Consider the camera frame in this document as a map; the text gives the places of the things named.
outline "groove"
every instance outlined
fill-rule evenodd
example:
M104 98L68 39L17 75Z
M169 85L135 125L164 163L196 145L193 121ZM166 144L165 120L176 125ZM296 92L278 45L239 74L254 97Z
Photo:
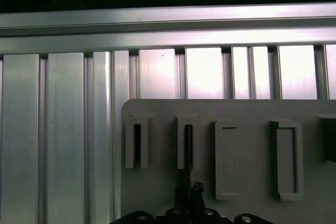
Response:
M94 223L93 174L93 57L84 57L84 224Z
M46 78L47 78L47 56L39 56L38 72L38 178L37 178L37 223L46 223Z
M232 51L230 48L222 48L223 56L223 98L233 99L234 96L234 83L233 83L233 63Z
M3 56L0 57L0 209L2 209L2 95L3 95Z
M271 99L282 99L279 47L269 47Z
M257 99L253 47L250 47L247 49L247 59L248 59L248 79L249 79L249 86L250 86L249 96L250 96L250 99Z
M129 54L130 99L140 98L140 57L139 51Z
M314 46L318 99L329 99L328 70L325 46Z
M186 72L186 63L185 63L185 51L181 50L176 52L176 86L178 94L176 94L177 99L187 99L187 72Z
M236 86L235 86L235 66L233 60L233 47L230 50L230 80L231 80L231 99L236 99Z

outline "gray plastic board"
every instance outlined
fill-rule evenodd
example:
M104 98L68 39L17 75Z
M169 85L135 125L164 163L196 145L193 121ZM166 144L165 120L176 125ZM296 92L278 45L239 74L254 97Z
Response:
M130 100L122 215L174 206L192 125L192 181L205 184L208 208L231 220L248 212L278 224L334 223L336 163L326 153L336 153L335 118L330 100Z

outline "screw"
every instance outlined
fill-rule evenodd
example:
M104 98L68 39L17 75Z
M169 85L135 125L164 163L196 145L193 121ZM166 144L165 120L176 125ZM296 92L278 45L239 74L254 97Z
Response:
M181 212L178 211L177 209L174 209L173 214L175 214L175 215L179 215L179 214L181 214Z
M147 219L147 217L144 216L144 215L140 215L140 216L138 217L138 220L145 220L145 219Z
M214 214L214 212L210 209L206 209L204 212L205 212L206 215L213 215Z
M251 223L252 222L251 218L247 217L247 216L242 216L242 220L243 220L243 222L246 222L246 223Z

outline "reflective metal surface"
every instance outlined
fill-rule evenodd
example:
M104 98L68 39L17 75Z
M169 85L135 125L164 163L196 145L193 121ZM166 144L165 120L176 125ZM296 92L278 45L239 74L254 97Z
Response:
M279 47L283 99L317 99L313 46Z
M4 56L1 222L37 223L38 55Z
M213 47L234 45L295 45L336 41L336 28L240 29L170 31L150 33L87 34L64 36L4 37L4 54L76 51L111 51L146 48Z
M175 50L140 50L140 98L180 98Z
M93 53L93 171L91 223L113 220L111 53Z
M326 45L329 99L336 99L336 45Z
M220 48L187 48L188 99L222 99L223 60Z
M198 20L334 17L335 3L190 6L1 14L0 28L184 22Z
M246 47L232 48L233 89L235 99L250 98L249 57Z
M112 54L112 163L114 219L119 219L121 215L121 117L122 107L130 98L129 74L128 51L115 51Z
M83 54L51 54L47 76L47 223L84 222Z
M252 99L270 99L270 65L267 47L251 49L251 88Z

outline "rectangular bracket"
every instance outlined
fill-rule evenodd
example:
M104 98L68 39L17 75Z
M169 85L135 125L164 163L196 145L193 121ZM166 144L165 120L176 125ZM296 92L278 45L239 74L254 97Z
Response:
M126 118L126 138L125 138L125 167L134 168L136 152L136 139L140 137L140 166L141 168L148 167L149 158L149 128L150 118L148 116ZM140 127L140 136L136 136L135 127Z
M185 142L184 142L184 129L186 125L191 125L193 128L193 142L192 142L192 168L200 168L200 123L197 114L182 114L176 115L177 117L177 168L185 168Z
M216 199L233 200L238 192L238 125L232 120L215 123Z
M274 190L281 201L303 199L303 158L301 123L272 120L272 166Z

